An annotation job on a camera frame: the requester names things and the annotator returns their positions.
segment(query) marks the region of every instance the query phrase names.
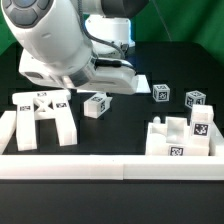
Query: black table surface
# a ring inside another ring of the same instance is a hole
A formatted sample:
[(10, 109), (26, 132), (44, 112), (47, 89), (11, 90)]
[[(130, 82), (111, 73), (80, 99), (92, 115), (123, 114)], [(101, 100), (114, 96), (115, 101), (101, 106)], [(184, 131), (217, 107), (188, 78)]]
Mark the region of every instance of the black table surface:
[[(21, 48), (14, 44), (0, 57), (0, 113), (16, 110), (12, 94), (24, 91), (52, 90), (31, 84), (18, 72)], [(18, 152), (15, 134), (4, 154), (74, 154), (74, 155), (143, 155), (148, 122), (160, 116), (186, 117), (191, 110), (185, 104), (185, 94), (198, 90), (206, 94), (206, 104), (212, 105), (214, 121), (224, 132), (224, 101), (222, 88), (224, 68), (200, 45), (193, 43), (137, 43), (129, 60), (140, 74), (153, 84), (167, 84), (171, 90), (169, 102), (157, 103), (152, 94), (111, 94), (111, 108), (100, 118), (83, 115), (83, 103), (93, 93), (72, 91), (71, 110), (78, 130), (78, 145), (60, 147), (54, 120), (37, 121), (37, 150)]]
[[(32, 85), (17, 73), (21, 49), (11, 46), (0, 57), (0, 113), (15, 110), (16, 92), (46, 88)], [(38, 150), (28, 154), (144, 154), (147, 123), (154, 116), (190, 117), (186, 91), (199, 90), (213, 105), (223, 133), (223, 67), (201, 46), (192, 43), (137, 43), (131, 61), (147, 74), (150, 86), (166, 83), (170, 101), (156, 103), (151, 94), (113, 94), (111, 109), (99, 119), (83, 116), (91, 94), (73, 92), (71, 108), (79, 144), (59, 148), (54, 122), (37, 123)], [(18, 154), (15, 136), (5, 154)], [(0, 223), (4, 224), (223, 224), (222, 181), (77, 181), (1, 180)]]

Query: cube with marker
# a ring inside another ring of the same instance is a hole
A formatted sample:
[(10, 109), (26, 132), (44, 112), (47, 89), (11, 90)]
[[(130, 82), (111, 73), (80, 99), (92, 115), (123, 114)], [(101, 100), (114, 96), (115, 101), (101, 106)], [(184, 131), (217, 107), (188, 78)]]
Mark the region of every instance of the cube with marker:
[(206, 99), (206, 95), (197, 90), (187, 92), (185, 97), (185, 106), (192, 109), (194, 104), (204, 105), (205, 99)]
[(98, 118), (110, 108), (112, 97), (107, 97), (106, 93), (96, 93), (84, 102), (84, 115)]
[(156, 102), (169, 101), (170, 88), (166, 84), (153, 85), (153, 98)]

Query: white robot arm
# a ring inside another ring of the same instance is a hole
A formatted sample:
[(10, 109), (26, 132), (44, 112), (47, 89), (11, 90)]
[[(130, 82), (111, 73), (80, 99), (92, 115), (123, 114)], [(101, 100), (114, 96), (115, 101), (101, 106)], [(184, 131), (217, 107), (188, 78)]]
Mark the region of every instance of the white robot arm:
[(83, 32), (80, 13), (130, 18), (147, 3), (148, 0), (2, 0), (1, 4), (9, 28), (24, 48), (19, 71), (31, 82), (133, 94), (138, 84), (135, 70), (125, 60), (98, 57)]

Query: white border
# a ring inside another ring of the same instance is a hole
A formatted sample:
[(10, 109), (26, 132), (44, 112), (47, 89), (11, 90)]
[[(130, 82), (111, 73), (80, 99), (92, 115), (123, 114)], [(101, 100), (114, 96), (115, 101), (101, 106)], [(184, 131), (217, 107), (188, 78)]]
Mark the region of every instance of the white border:
[(3, 155), (0, 179), (224, 180), (224, 158)]

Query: black tabletop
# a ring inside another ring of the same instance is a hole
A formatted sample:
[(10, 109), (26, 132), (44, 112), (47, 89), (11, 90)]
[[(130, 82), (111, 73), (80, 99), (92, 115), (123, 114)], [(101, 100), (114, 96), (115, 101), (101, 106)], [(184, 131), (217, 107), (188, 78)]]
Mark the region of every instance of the black tabletop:
[[(16, 110), (12, 94), (24, 91), (52, 90), (31, 84), (18, 73), (21, 48), (14, 44), (1, 57), (0, 113)], [(70, 107), (77, 130), (78, 145), (60, 147), (54, 120), (36, 122), (37, 150), (18, 152), (15, 134), (4, 154), (103, 154), (143, 155), (148, 122), (160, 116), (186, 117), (191, 110), (185, 104), (186, 92), (198, 90), (206, 94), (212, 105), (215, 123), (224, 132), (222, 88), (224, 68), (200, 45), (193, 43), (137, 43), (127, 56), (152, 88), (167, 84), (169, 102), (157, 103), (152, 94), (111, 94), (111, 108), (98, 119), (84, 116), (83, 103), (93, 93), (72, 91)]]

